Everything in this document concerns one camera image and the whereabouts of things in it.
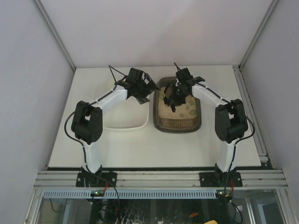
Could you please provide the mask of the black slotted litter scoop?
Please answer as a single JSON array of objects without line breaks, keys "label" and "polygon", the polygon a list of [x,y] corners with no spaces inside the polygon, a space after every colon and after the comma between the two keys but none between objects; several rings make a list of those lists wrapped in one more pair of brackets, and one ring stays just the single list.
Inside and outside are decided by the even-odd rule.
[{"label": "black slotted litter scoop", "polygon": [[175,112],[176,106],[178,106],[178,98],[175,90],[176,86],[173,84],[168,84],[164,90],[164,104],[170,107],[172,112]]}]

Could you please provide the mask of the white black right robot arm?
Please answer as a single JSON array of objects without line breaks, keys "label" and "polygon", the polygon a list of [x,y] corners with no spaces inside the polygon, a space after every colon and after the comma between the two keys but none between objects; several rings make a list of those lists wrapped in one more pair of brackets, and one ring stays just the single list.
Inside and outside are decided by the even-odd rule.
[{"label": "white black right robot arm", "polygon": [[221,156],[216,167],[223,173],[235,168],[236,144],[248,130],[248,122],[240,99],[227,100],[210,89],[205,79],[193,77],[188,68],[177,68],[177,83],[171,86],[169,102],[165,102],[173,112],[176,107],[186,103],[187,96],[204,102],[214,112],[214,129],[220,139]]}]

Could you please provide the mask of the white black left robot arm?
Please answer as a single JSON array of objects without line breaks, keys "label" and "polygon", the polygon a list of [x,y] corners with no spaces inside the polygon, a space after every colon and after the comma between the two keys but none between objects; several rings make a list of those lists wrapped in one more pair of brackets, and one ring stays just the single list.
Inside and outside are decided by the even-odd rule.
[{"label": "white black left robot arm", "polygon": [[109,66],[111,74],[116,71],[123,75],[114,81],[114,87],[90,102],[79,101],[76,109],[66,119],[64,132],[68,138],[78,142],[83,149],[82,168],[95,174],[102,168],[97,143],[103,133],[103,116],[119,103],[134,97],[139,104],[149,102],[148,96],[158,89],[150,75],[142,70],[131,68],[127,75]]}]

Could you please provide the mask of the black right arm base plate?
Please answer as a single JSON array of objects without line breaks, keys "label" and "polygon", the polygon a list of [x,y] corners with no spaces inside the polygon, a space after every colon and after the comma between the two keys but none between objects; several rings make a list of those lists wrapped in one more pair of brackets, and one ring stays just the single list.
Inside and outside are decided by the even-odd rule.
[{"label": "black right arm base plate", "polygon": [[239,172],[218,173],[200,172],[199,180],[201,187],[242,187],[242,178]]}]

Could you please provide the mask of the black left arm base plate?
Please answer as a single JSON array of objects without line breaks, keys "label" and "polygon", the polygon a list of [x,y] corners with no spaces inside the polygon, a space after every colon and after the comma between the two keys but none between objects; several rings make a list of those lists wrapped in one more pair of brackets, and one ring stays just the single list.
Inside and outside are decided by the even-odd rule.
[{"label": "black left arm base plate", "polygon": [[92,174],[83,170],[77,175],[76,187],[115,187],[116,181],[116,172],[101,172],[98,174]]}]

